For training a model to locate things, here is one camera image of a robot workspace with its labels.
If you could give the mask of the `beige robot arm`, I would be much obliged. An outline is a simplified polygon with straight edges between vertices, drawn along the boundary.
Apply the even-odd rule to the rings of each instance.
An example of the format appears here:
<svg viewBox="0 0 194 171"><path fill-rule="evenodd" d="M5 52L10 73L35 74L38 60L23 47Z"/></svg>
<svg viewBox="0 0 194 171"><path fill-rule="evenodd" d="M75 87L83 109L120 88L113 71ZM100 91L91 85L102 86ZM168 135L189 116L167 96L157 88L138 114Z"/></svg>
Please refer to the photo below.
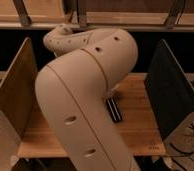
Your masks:
<svg viewBox="0 0 194 171"><path fill-rule="evenodd" d="M43 42L57 58L36 77L37 101L76 169L140 171L105 104L137 62L134 38L118 28L74 34L62 24Z"/></svg>

